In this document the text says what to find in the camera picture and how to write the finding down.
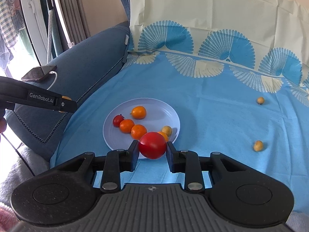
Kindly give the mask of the person's left hand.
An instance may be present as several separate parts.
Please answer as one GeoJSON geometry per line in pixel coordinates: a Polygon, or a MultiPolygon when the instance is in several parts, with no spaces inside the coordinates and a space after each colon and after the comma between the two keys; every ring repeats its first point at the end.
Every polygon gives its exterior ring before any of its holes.
{"type": "Polygon", "coordinates": [[[0,133],[3,133],[7,129],[7,121],[4,117],[0,119],[0,133]]]}

